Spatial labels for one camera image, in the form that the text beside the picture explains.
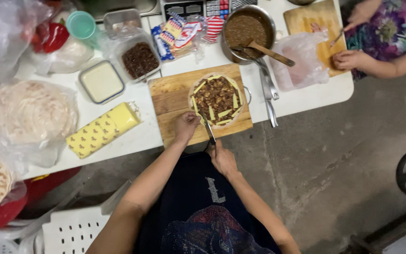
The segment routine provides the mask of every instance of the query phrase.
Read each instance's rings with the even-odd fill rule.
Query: digital scale
[[[204,17],[218,16],[226,19],[231,12],[231,0],[216,1],[182,1],[182,0],[161,0],[162,16],[167,21],[170,13],[174,12],[186,18],[192,15],[202,15]]]

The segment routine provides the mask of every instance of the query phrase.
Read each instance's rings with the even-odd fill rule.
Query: block of cheese
[[[84,159],[139,123],[140,119],[130,105],[122,102],[68,136],[67,145],[80,159]]]

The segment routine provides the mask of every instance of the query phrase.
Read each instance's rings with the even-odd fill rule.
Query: wooden cutting board
[[[336,39],[341,30],[333,0],[325,0],[288,10],[283,16],[290,35],[299,32],[313,32],[311,29],[311,23],[313,22],[318,23],[319,26],[326,26],[328,28],[329,39],[326,42],[318,44],[318,57],[326,67],[330,68],[328,71],[330,77],[346,72],[336,70],[331,61],[332,55],[347,49],[344,37],[341,37],[335,45],[330,48],[330,42]]]
[[[227,64],[198,71],[185,72],[177,75],[152,79],[149,81],[150,93],[156,111],[157,122],[161,130],[164,147],[170,145],[175,137],[174,124],[178,116],[186,111],[192,111],[188,104],[189,89],[192,84],[211,72],[227,75],[237,82],[240,91],[244,93],[244,85],[240,77],[238,64]],[[249,106],[245,104],[242,113],[236,121],[224,129],[212,130],[216,138],[245,131],[253,127]],[[189,145],[209,140],[206,129],[199,125]]]

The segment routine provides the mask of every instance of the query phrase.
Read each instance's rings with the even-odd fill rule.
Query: hand
[[[234,154],[227,148],[223,148],[222,140],[216,140],[216,145],[212,147],[210,155],[212,164],[225,178],[238,172]]]
[[[200,119],[200,116],[191,111],[180,115],[175,122],[175,140],[189,143],[195,128],[200,124]]]
[[[347,20],[349,24],[344,28],[344,32],[349,31],[359,24],[369,22],[381,3],[382,0],[365,0],[355,5],[352,14]]]
[[[371,61],[375,61],[371,56],[363,51],[343,50],[333,55],[333,63],[338,70],[360,69],[367,66]]]

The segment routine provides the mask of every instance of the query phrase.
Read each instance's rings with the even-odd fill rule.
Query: white sauce
[[[81,82],[90,97],[99,103],[123,90],[123,83],[108,62],[101,63],[81,75]]]

